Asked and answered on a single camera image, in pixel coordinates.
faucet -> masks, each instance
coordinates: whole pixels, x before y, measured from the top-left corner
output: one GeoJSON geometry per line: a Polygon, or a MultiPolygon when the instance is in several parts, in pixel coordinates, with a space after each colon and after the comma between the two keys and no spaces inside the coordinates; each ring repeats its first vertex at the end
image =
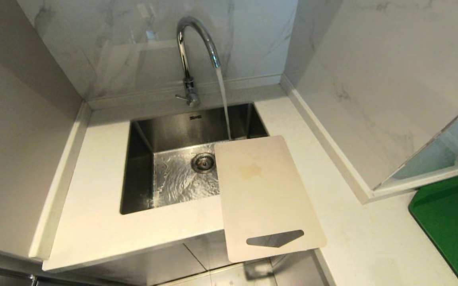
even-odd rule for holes
{"type": "Polygon", "coordinates": [[[184,44],[184,33],[185,28],[190,26],[194,28],[199,35],[201,36],[206,48],[208,49],[208,53],[210,54],[211,63],[213,67],[216,69],[220,67],[220,60],[218,59],[217,49],[215,48],[215,44],[211,39],[208,31],[206,31],[206,27],[192,16],[187,16],[181,18],[178,22],[177,26],[177,33],[178,33],[178,47],[180,49],[180,56],[181,62],[183,63],[183,72],[185,73],[185,78],[183,79],[183,83],[185,85],[185,96],[180,96],[176,94],[176,98],[180,98],[187,101],[187,105],[189,107],[196,107],[200,104],[199,96],[197,94],[196,88],[194,87],[194,78],[190,74],[190,69],[188,67],[188,60],[187,54],[185,52],[185,44],[184,44]]]}

white cutting board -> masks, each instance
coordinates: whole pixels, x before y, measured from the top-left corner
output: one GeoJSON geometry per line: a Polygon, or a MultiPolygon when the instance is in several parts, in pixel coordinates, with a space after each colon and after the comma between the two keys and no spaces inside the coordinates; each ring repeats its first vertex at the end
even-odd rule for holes
{"type": "Polygon", "coordinates": [[[282,136],[218,143],[215,158],[231,262],[325,246],[326,237],[282,136]],[[303,236],[295,230],[302,230],[303,236]],[[282,232],[300,237],[285,244],[284,236],[247,244],[247,239],[282,232]]]}

wall trim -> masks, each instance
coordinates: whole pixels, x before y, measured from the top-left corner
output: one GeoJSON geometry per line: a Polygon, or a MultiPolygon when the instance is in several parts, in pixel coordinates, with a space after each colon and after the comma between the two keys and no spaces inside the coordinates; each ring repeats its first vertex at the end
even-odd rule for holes
{"type": "MultiPolygon", "coordinates": [[[[235,89],[248,89],[251,87],[262,87],[264,85],[276,85],[280,83],[280,74],[272,74],[258,77],[248,77],[239,79],[224,80],[226,91],[235,89]]],[[[199,94],[210,94],[220,92],[218,83],[202,83],[197,85],[199,94]]],[[[157,89],[149,92],[131,93],[119,96],[111,96],[101,99],[88,100],[88,104],[92,110],[106,109],[117,106],[135,105],[148,102],[156,102],[174,98],[175,94],[183,95],[185,89],[157,89]]]]}
{"type": "Polygon", "coordinates": [[[85,101],[82,101],[58,167],[56,168],[56,173],[52,179],[49,193],[45,199],[42,213],[40,214],[40,219],[38,219],[37,228],[33,235],[33,240],[31,241],[28,255],[32,259],[49,259],[70,181],[90,119],[91,108],[85,101]]]}
{"type": "Polygon", "coordinates": [[[298,109],[298,112],[316,138],[318,138],[321,146],[323,146],[360,203],[364,204],[371,201],[386,199],[388,197],[394,197],[399,194],[415,191],[417,188],[431,183],[458,176],[458,166],[453,166],[420,176],[394,181],[386,185],[380,185],[376,190],[372,190],[345,156],[344,152],[342,152],[335,140],[330,136],[329,132],[324,128],[320,120],[312,112],[307,103],[303,100],[300,93],[293,87],[286,75],[282,75],[280,86],[291,99],[296,109],[298,109]]]}

stainless steel sink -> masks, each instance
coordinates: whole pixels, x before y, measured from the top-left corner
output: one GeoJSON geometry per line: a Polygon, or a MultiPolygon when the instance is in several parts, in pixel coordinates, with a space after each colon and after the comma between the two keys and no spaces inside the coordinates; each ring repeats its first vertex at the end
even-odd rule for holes
{"type": "MultiPolygon", "coordinates": [[[[228,112],[232,139],[268,136],[253,104],[228,112]]],[[[228,139],[223,107],[133,121],[120,212],[218,194],[214,145],[228,139]]]]}

marble backsplash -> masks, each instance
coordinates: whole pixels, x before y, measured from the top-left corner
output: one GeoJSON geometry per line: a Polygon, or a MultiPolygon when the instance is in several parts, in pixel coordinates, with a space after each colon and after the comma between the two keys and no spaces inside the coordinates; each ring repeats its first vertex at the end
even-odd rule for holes
{"type": "Polygon", "coordinates": [[[285,75],[373,188],[458,115],[458,1],[299,0],[285,75]]]}
{"type": "MultiPolygon", "coordinates": [[[[224,79],[283,72],[296,0],[17,0],[78,93],[86,100],[182,87],[176,24],[207,27],[224,79]]],[[[201,38],[185,42],[196,83],[217,78],[201,38]]]]}

